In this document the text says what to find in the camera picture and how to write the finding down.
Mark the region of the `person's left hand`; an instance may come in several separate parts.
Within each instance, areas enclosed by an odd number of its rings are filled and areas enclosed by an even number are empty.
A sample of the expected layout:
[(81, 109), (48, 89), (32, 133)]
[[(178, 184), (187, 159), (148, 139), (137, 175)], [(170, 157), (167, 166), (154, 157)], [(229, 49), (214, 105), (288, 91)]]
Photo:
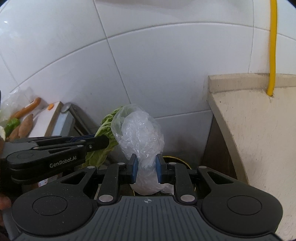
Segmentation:
[(11, 207), (11, 200), (7, 196), (0, 194), (0, 225), (4, 226), (3, 211)]

